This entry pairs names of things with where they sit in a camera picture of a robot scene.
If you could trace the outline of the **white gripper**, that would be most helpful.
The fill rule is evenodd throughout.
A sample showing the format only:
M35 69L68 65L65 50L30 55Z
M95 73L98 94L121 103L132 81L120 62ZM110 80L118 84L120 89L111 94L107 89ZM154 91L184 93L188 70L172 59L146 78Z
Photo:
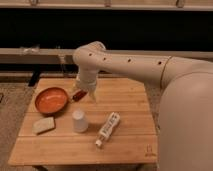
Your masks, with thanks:
M79 89L89 92L90 98L93 100L93 102L96 102L96 95L95 95L96 85L97 82L86 83L82 81L79 77L76 77L76 82L72 88L72 92L75 93Z

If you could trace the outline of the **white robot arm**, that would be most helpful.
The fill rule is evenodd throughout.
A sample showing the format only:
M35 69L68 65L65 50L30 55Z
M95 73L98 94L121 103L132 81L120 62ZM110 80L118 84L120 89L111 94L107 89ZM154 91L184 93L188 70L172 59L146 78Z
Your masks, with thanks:
M109 53L99 41L73 52L75 87L92 93L99 71L157 85L158 171L213 171L213 62Z

